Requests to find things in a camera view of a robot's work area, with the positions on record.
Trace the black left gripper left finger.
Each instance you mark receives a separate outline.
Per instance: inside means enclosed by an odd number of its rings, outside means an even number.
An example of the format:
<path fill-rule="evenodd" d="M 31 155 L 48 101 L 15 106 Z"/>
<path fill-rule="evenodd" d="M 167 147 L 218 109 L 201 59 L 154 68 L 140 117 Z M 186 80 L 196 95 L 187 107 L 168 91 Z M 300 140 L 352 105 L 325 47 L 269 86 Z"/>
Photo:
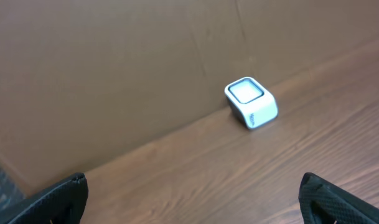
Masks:
<path fill-rule="evenodd" d="M 78 224 L 87 199 L 87 179 L 77 172 L 1 211 L 0 224 Z"/>

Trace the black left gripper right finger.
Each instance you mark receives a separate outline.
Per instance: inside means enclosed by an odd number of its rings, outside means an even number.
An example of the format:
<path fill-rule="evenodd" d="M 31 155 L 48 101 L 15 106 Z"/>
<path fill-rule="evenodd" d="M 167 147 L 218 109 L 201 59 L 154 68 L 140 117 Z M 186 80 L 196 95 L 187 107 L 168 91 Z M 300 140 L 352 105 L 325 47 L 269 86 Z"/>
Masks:
<path fill-rule="evenodd" d="M 311 172 L 304 174 L 299 204 L 305 224 L 379 224 L 379 209 Z"/>

